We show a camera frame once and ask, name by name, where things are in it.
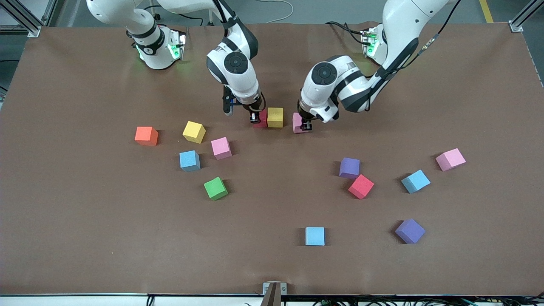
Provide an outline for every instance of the black joint cap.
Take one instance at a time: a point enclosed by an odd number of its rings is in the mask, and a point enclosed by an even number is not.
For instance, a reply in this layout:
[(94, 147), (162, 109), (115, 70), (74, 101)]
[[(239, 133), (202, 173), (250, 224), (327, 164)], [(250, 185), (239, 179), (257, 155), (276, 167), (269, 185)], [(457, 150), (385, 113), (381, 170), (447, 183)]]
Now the black joint cap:
[(241, 52), (232, 52), (225, 57), (225, 68), (232, 74), (241, 75), (248, 70), (248, 58)]
[(312, 81), (317, 85), (329, 85), (336, 80), (336, 68), (331, 63), (319, 63), (312, 71)]

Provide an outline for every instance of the gray floor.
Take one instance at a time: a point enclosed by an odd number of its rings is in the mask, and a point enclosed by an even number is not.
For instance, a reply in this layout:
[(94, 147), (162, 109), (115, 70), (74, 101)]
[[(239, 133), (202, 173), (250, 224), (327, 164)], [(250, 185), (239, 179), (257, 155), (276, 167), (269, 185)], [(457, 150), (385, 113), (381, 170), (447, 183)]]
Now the gray floor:
[[(325, 23), (338, 21), (347, 23), (360, 23), (368, 20), (381, 21), (382, 9), (386, 0), (292, 0), (294, 13), (282, 22), (288, 23)], [(528, 0), (489, 0), (491, 14), (495, 22), (511, 19)], [(237, 12), (244, 23), (265, 23), (269, 20), (286, 16), (290, 7), (281, 2), (258, 2), (256, 0), (228, 0), (231, 8)], [(147, 6), (145, 0), (141, 8)], [(431, 23), (442, 23), (446, 19), (451, 6), (445, 7), (437, 14)], [(161, 22), (171, 25), (198, 26), (200, 21), (190, 20), (169, 13), (161, 8), (157, 9), (161, 15)], [(204, 24), (208, 22), (208, 13), (199, 11), (188, 14), (192, 17), (201, 17)], [(452, 23), (482, 23), (485, 22), (484, 14), (479, 0), (463, 0), (452, 16)], [(96, 20), (86, 8), (85, 0), (65, 0), (62, 11), (56, 21), (58, 27), (104, 27)], [(527, 40), (534, 62), (540, 70), (544, 71), (544, 40), (542, 30), (544, 28), (544, 10), (541, 10), (523, 28), (523, 35)], [(0, 35), (0, 60), (19, 59), (23, 51), (24, 35)], [(16, 62), (0, 63), (0, 85), (8, 88), (13, 77)]]

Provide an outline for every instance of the orange cube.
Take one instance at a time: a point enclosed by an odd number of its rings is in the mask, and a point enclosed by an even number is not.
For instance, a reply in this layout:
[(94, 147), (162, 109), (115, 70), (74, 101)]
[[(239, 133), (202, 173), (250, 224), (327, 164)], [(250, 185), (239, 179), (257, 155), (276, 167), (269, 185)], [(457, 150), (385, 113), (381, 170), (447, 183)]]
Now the orange cube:
[(152, 126), (138, 126), (136, 128), (136, 140), (141, 145), (157, 145), (159, 132)]

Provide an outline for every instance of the yellow cube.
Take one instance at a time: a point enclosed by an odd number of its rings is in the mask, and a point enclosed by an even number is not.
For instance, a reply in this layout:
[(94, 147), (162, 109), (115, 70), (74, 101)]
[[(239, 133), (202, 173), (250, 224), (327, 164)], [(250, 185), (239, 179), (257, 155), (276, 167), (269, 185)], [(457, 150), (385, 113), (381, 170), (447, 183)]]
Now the yellow cube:
[(190, 142), (201, 143), (205, 133), (206, 129), (203, 125), (189, 121), (183, 131), (183, 136)]
[(269, 107), (267, 117), (268, 127), (283, 127), (283, 108), (281, 107)]

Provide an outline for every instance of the metal bracket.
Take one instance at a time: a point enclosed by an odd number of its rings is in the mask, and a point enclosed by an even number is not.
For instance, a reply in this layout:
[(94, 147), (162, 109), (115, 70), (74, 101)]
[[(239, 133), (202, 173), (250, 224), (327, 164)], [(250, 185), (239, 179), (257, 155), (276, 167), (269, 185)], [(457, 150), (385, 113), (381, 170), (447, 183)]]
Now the metal bracket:
[(28, 38), (38, 38), (40, 36), (40, 33), (41, 33), (41, 27), (38, 27), (37, 32), (28, 32), (27, 37)]
[(265, 295), (271, 284), (279, 284), (281, 295), (287, 295), (287, 283), (283, 281), (267, 281), (263, 283), (263, 294)]
[(512, 24), (511, 20), (508, 21), (508, 25), (510, 26), (510, 30), (512, 31), (512, 33), (523, 32), (523, 27), (522, 26), (519, 26), (519, 27), (514, 26)]
[(280, 306), (283, 292), (287, 294), (287, 283), (280, 281), (267, 281), (263, 283), (265, 292), (261, 306)]

